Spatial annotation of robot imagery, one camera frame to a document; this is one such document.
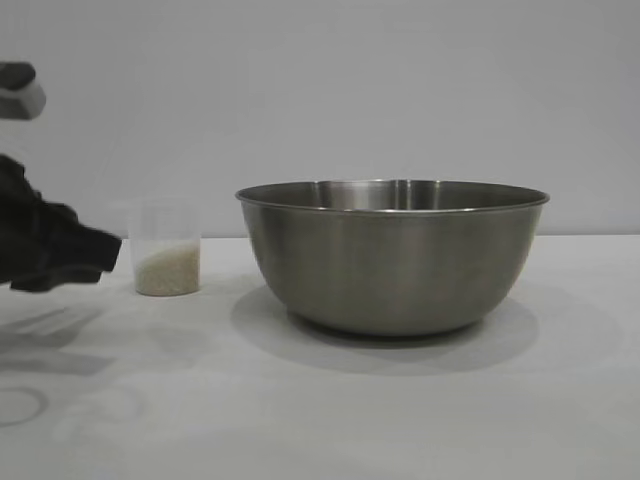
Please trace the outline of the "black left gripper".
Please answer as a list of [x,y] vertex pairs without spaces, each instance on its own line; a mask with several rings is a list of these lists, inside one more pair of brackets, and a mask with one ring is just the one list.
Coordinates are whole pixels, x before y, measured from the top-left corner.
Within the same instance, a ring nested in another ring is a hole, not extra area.
[[[51,261],[43,269],[47,228]],[[97,284],[116,266],[122,240],[82,223],[69,206],[47,202],[24,166],[1,156],[1,283],[15,291],[49,292],[67,284]]]

